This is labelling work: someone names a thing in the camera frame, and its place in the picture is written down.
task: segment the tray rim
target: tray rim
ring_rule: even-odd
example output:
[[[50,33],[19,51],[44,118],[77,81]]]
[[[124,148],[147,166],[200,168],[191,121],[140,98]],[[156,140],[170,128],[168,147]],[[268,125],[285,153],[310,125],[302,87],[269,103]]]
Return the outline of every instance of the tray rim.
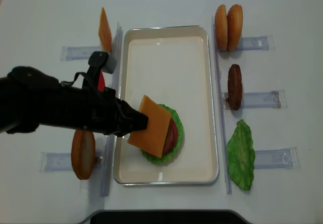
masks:
[[[173,28],[183,28],[183,27],[199,27],[201,28],[205,34],[206,34],[206,45],[207,45],[207,60],[208,60],[208,75],[210,79],[210,90],[211,90],[211,105],[212,105],[212,121],[213,121],[213,133],[214,133],[214,143],[215,143],[215,149],[216,149],[216,156],[217,156],[217,172],[215,174],[215,177],[210,181],[181,181],[181,182],[141,182],[141,183],[123,183],[117,180],[115,175],[115,159],[116,159],[116,143],[117,143],[117,137],[113,137],[112,144],[114,145],[114,153],[113,153],[113,159],[112,159],[112,170],[113,170],[113,178],[114,180],[122,185],[122,186],[150,186],[150,185],[207,185],[213,183],[218,175],[219,175],[219,154],[218,154],[218,142],[217,142],[217,130],[216,130],[216,122],[215,122],[215,110],[214,110],[214,98],[213,98],[213,85],[212,85],[212,75],[211,75],[211,62],[210,62],[210,50],[209,50],[209,43],[208,43],[208,34],[207,31],[200,25],[188,25],[188,26],[170,26],[170,27],[148,27],[148,28],[134,28],[130,29],[126,32],[124,38],[128,35],[128,33],[132,31],[140,31],[140,30],[160,30],[160,29],[173,29]],[[123,48],[122,48],[122,55],[124,54],[125,49],[125,40],[123,42]],[[118,90],[117,90],[117,98],[120,98],[121,95],[121,82],[122,82],[122,73],[123,73],[123,66],[124,66],[124,57],[122,56],[122,60],[120,62],[120,68],[119,68],[119,82],[118,82]]]

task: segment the plastic strip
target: plastic strip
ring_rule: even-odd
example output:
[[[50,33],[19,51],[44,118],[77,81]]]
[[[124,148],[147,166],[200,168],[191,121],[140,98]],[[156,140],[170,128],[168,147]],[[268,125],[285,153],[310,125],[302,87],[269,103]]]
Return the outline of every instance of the plastic strip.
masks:
[[[88,60],[94,51],[102,51],[100,46],[63,46],[61,61]]]
[[[222,93],[224,109],[230,109],[228,102],[228,93]],[[245,93],[243,94],[241,108],[286,108],[285,91],[274,90],[263,93]]]
[[[216,50],[217,47],[217,41],[216,41],[216,34],[215,34],[215,27],[214,27],[214,17],[212,19],[212,40],[213,40],[213,52],[214,52],[214,64],[216,67],[216,74],[217,74],[217,80],[218,80],[218,92],[221,91],[221,71],[219,67],[219,60],[218,60],[218,52]],[[221,128],[221,138],[222,140],[222,157],[223,157],[223,167],[224,167],[224,176],[225,176],[225,182],[226,182],[226,189],[227,189],[227,194],[232,194],[232,188],[231,188],[231,179],[229,178],[229,170],[228,170],[228,157],[227,157],[227,134],[226,134],[226,124],[224,120],[224,103],[223,100],[220,99],[220,105],[221,105],[221,110],[219,114],[219,120],[220,120],[220,128]]]
[[[100,169],[103,153],[95,153],[94,169]],[[71,153],[42,152],[40,172],[72,171]]]
[[[297,147],[256,151],[255,169],[299,169]]]
[[[112,88],[115,90],[117,90],[117,87],[119,84],[122,40],[123,40],[123,31],[122,31],[122,27],[118,23],[116,36],[112,43],[112,55],[117,60],[117,66],[113,73],[113,78],[112,78]],[[107,136],[106,138],[105,154],[104,154],[105,162],[103,165],[102,183],[101,183],[101,196],[103,197],[109,195],[115,138],[116,136],[113,136],[113,135]]]
[[[259,37],[241,37],[236,51],[274,50],[273,35]]]

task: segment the black robotic arm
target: black robotic arm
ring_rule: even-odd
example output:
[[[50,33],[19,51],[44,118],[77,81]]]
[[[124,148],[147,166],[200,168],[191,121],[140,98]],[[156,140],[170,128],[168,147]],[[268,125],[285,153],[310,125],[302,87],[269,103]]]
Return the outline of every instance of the black robotic arm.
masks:
[[[87,73],[72,82],[32,67],[15,67],[0,79],[0,133],[29,133],[39,124],[124,136],[147,128],[148,117],[116,98],[114,89],[97,90],[99,74],[112,56],[97,51]],[[82,89],[72,87],[79,75]]]

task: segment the orange cheese slice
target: orange cheese slice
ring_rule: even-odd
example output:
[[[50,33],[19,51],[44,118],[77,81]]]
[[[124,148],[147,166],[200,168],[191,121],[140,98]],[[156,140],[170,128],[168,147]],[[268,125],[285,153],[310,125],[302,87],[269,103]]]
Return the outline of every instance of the orange cheese slice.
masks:
[[[144,95],[139,111],[148,116],[146,130],[130,134],[128,143],[161,158],[172,114]]]
[[[103,7],[101,9],[100,25],[99,25],[99,33],[98,34],[99,34],[99,38],[100,38],[103,50],[111,52],[111,50],[112,50],[111,30],[110,30],[109,22],[107,21],[107,17],[106,17],[105,10]]]

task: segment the white tray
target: white tray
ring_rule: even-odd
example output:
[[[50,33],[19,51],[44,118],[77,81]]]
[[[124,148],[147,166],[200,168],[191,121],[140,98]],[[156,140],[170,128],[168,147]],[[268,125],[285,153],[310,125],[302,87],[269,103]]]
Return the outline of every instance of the white tray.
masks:
[[[218,175],[208,38],[200,26],[133,29],[124,38],[118,97],[139,109],[144,94],[175,109],[182,148],[173,161],[153,165],[116,139],[114,178],[123,185],[205,184]]]

